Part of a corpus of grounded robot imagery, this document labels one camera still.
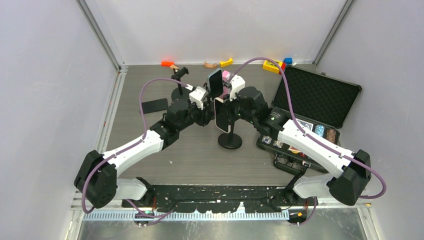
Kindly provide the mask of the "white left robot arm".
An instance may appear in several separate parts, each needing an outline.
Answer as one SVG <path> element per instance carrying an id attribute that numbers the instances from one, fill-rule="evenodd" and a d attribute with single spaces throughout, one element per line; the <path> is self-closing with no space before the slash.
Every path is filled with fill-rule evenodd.
<path id="1" fill-rule="evenodd" d="M 120 175 L 140 160 L 158 153 L 179 139 L 180 132 L 193 124 L 206 126 L 214 117 L 211 100 L 203 106 L 190 100 L 176 100 L 140 137 L 108 152 L 92 150 L 86 154 L 75 177 L 74 186 L 82 193 L 82 206 L 86 203 L 100 209 L 112 200 L 134 200 L 141 207 L 153 202 L 153 188 L 143 178 L 123 179 Z"/>

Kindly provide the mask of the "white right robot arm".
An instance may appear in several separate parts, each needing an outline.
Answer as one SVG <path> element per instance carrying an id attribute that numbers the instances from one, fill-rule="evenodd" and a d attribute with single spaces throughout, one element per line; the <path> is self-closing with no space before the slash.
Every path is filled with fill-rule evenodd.
<path id="1" fill-rule="evenodd" d="M 226 94 L 223 103 L 234 120 L 251 123 L 260 134 L 294 147 L 326 169 L 324 175 L 292 180 L 285 192 L 288 203 L 299 205 L 310 197 L 331 196 L 353 206 L 362 198 L 371 180 L 371 158 L 366 151 L 353 152 L 318 136 L 287 117 L 282 109 L 270 108 L 262 92 L 253 86 Z"/>

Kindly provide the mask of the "smartphone with cream case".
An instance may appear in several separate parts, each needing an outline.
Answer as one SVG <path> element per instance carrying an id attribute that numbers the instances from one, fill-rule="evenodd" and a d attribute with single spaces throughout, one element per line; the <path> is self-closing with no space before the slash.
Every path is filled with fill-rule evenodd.
<path id="1" fill-rule="evenodd" d="M 216 97 L 214 99 L 215 126 L 223 133 L 228 134 L 231 131 L 231 121 L 229 119 L 227 106 L 224 100 Z"/>

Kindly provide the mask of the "smartphone with clear case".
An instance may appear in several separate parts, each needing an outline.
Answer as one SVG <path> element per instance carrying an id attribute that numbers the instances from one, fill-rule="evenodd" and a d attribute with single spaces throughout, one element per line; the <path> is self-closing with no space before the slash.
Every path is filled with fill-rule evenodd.
<path id="1" fill-rule="evenodd" d="M 209 74 L 207 77 L 207 84 L 211 98 L 214 99 L 223 94 L 224 84 L 221 68 L 217 68 L 211 74 Z"/>

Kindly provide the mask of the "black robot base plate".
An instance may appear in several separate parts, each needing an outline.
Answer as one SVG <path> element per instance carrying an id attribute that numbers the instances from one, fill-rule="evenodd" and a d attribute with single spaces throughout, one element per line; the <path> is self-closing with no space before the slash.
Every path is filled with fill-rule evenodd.
<path id="1" fill-rule="evenodd" d="M 313 207 L 314 199 L 289 198 L 281 186 L 260 185 L 152 185 L 140 200 L 122 201 L 124 208 L 137 206 L 160 213 L 279 213 L 290 207 Z"/>

